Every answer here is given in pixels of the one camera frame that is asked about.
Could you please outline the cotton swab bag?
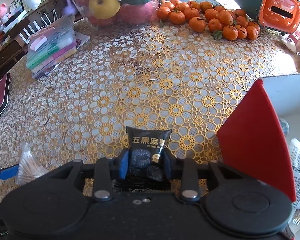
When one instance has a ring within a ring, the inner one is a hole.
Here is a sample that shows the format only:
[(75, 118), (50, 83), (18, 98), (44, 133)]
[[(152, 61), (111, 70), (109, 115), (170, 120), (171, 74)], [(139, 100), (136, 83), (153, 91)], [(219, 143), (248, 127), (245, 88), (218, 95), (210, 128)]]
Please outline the cotton swab bag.
[(28, 143), (23, 144), (23, 151), (19, 159), (19, 166), (16, 175), (16, 184), (25, 185), (45, 174), (49, 171), (40, 163), (38, 163), (31, 152)]

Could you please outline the black sesame snack bag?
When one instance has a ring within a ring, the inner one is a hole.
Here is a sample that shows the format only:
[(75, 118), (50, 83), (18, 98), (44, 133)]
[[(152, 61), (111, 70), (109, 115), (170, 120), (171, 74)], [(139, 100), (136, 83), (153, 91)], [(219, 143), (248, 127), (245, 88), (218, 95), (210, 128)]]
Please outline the black sesame snack bag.
[(115, 179), (119, 192), (170, 191), (164, 175), (163, 153), (171, 130), (145, 130), (127, 126), (128, 166), (123, 179)]

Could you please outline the red cardboard box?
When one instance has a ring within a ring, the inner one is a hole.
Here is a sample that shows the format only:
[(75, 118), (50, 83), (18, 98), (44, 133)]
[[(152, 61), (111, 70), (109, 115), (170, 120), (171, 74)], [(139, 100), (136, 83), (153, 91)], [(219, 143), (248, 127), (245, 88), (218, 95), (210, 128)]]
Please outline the red cardboard box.
[[(279, 122), (285, 119), (285, 137)], [(222, 124), (217, 138), (223, 161), (296, 201), (289, 143), (300, 140), (300, 74), (257, 79)]]

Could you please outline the wooden drawer cabinet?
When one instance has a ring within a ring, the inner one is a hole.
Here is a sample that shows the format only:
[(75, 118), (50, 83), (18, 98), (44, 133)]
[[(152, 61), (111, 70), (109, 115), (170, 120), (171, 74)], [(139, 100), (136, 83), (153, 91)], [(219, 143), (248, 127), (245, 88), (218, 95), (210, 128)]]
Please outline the wooden drawer cabinet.
[(25, 42), (19, 35), (23, 33), (24, 28), (30, 23), (29, 19), (26, 17), (17, 23), (11, 30), (6, 33), (0, 40), (0, 45), (7, 38), (10, 37), (8, 43), (4, 45), (0, 50), (0, 70), (9, 63), (13, 58), (18, 56), (25, 49)]

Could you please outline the stack of colourful boxes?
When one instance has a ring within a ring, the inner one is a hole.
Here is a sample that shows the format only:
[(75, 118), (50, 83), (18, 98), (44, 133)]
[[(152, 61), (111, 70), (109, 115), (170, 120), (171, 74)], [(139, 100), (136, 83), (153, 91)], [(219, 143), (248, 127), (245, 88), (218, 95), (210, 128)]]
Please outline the stack of colourful boxes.
[(89, 40), (90, 36), (74, 30), (74, 23), (68, 16), (62, 16), (28, 38), (26, 68), (31, 71), (32, 78), (38, 80)]

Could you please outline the pink teddy bear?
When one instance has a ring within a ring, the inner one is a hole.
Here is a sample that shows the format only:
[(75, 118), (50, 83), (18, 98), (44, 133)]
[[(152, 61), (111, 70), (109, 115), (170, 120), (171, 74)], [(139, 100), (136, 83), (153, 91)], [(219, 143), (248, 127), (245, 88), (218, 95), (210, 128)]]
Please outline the pink teddy bear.
[(6, 3), (1, 3), (0, 5), (0, 24), (5, 24), (12, 15), (7, 12)]

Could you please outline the white plush toy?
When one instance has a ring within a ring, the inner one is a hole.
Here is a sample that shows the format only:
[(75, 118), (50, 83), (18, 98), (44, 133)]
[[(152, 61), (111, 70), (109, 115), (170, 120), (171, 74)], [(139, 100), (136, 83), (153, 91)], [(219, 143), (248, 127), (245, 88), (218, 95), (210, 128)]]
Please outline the white plush toy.
[(282, 44), (290, 51), (300, 54), (300, 31), (295, 31), (292, 34), (283, 34), (280, 36)]

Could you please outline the pile of mandarins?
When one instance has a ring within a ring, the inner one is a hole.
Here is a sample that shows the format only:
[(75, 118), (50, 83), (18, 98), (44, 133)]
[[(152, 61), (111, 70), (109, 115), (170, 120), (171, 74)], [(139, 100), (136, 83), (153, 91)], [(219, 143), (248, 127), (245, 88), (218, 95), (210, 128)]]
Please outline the pile of mandarins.
[(188, 23), (191, 30), (202, 33), (206, 29), (214, 39), (224, 38), (228, 41), (256, 40), (261, 31), (255, 21), (247, 20), (247, 13), (243, 9), (226, 10), (221, 5), (212, 5), (211, 2), (196, 2), (189, 0), (163, 1), (157, 9), (157, 18), (170, 21), (175, 25)]

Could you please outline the yellow apple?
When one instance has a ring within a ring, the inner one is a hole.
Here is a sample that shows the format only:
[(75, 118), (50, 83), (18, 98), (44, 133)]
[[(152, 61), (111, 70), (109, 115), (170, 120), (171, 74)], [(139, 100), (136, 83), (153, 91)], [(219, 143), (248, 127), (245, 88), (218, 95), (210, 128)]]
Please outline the yellow apple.
[(118, 0), (89, 0), (89, 12), (98, 20), (106, 20), (115, 16), (120, 10)]

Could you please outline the clear bag of fruit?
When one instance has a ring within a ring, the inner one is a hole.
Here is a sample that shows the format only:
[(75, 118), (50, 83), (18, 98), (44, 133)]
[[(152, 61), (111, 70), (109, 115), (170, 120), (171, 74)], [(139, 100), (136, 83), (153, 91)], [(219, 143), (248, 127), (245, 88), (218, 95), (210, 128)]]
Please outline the clear bag of fruit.
[(149, 24), (157, 18), (158, 0), (72, 0), (96, 29)]

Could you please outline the orange green tissue box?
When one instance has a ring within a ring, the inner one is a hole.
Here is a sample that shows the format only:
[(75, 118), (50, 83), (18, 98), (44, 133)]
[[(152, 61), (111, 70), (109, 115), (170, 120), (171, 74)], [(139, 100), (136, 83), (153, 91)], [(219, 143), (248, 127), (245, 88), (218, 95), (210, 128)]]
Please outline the orange green tissue box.
[(300, 24), (300, 0), (234, 0), (265, 28), (294, 33)]

